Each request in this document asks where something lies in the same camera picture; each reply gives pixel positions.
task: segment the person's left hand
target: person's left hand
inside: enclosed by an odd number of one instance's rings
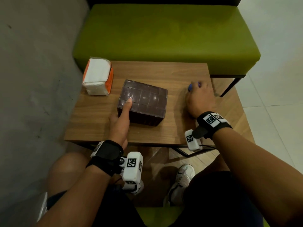
[[[120,117],[117,114],[112,114],[109,117],[109,136],[112,140],[122,146],[123,149],[127,147],[127,133],[129,129],[129,110],[131,109],[132,99],[128,99],[124,104]]]

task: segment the person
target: person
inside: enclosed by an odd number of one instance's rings
[[[212,88],[192,82],[186,96],[189,113],[198,118],[215,111]],[[110,117],[108,139],[127,147],[131,100],[118,118]],[[212,139],[220,155],[195,175],[179,168],[166,202],[184,205],[172,226],[303,226],[303,175],[230,127]],[[118,175],[111,177],[79,153],[57,160],[48,175],[48,212],[37,226],[144,226],[125,196]]]

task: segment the green seat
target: green seat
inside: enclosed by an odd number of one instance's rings
[[[175,222],[183,207],[137,207],[136,209],[147,227],[167,227]],[[263,225],[269,227],[265,219]]]
[[[203,62],[211,75],[245,75],[260,59],[235,6],[96,4],[73,56],[116,61]]]

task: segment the hand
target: hand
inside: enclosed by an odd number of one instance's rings
[[[113,114],[109,117],[109,136],[112,140],[122,146],[123,149],[127,147],[127,133],[129,129],[129,110],[131,109],[132,99],[128,99],[124,104],[120,117]]]
[[[186,94],[186,105],[188,112],[198,118],[200,114],[207,111],[215,111],[216,102],[214,92],[206,82],[192,82],[192,90]]]

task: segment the white and orange package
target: white and orange package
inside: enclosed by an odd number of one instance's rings
[[[82,85],[93,96],[108,96],[112,89],[112,63],[103,58],[90,58],[83,75]]]

